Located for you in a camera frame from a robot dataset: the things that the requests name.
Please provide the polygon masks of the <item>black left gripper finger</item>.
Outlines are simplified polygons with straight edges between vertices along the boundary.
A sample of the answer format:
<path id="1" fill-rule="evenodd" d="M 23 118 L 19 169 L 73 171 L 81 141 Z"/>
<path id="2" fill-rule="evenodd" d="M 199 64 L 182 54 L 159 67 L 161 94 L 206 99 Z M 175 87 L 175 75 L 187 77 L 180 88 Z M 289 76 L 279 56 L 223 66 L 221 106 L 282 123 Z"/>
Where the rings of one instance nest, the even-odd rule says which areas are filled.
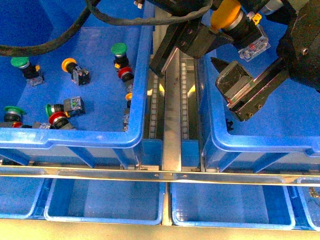
<path id="1" fill-rule="evenodd" d="M 189 57 L 199 59 L 218 47 L 232 42 L 231 36 L 211 29 L 204 25 L 200 19 L 171 24 L 153 56 L 149 68 L 162 78 L 177 50 Z"/>

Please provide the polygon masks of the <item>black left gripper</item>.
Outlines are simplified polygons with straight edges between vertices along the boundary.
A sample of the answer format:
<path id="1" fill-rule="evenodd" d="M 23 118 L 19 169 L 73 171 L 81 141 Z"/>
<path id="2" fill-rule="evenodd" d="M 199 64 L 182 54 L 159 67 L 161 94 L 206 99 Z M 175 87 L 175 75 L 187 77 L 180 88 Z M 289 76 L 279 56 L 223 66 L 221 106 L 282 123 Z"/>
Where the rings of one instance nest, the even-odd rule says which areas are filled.
<path id="1" fill-rule="evenodd" d="M 252 118 L 289 77 L 315 90 L 320 88 L 319 1 L 267 0 L 259 13 L 287 27 L 276 49 L 279 58 L 256 78 L 236 60 L 210 58 L 218 71 L 215 86 L 241 122 Z"/>

